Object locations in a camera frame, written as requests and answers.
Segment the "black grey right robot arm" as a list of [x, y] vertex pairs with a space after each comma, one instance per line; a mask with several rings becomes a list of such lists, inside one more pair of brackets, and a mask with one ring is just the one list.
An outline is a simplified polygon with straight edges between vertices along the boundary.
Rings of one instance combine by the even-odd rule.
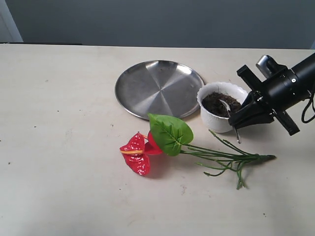
[[304, 100], [308, 100], [306, 109], [315, 106], [314, 54], [292, 68], [278, 64], [269, 55], [263, 55], [256, 67], [266, 78], [264, 81], [259, 80], [246, 65], [237, 70], [237, 75], [251, 91], [241, 108], [231, 115], [229, 124], [240, 129], [272, 123], [277, 119], [290, 136], [298, 133], [299, 127], [287, 109]]

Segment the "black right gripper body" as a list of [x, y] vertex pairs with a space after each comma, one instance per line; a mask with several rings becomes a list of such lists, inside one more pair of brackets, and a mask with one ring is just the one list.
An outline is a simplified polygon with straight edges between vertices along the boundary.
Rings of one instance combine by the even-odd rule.
[[246, 65], [241, 67], [237, 74], [252, 90], [258, 92], [256, 103], [264, 107], [274, 119], [276, 118], [290, 136], [300, 131], [286, 111], [311, 97], [312, 67], [310, 65], [299, 64], [291, 69], [285, 68], [263, 82]]

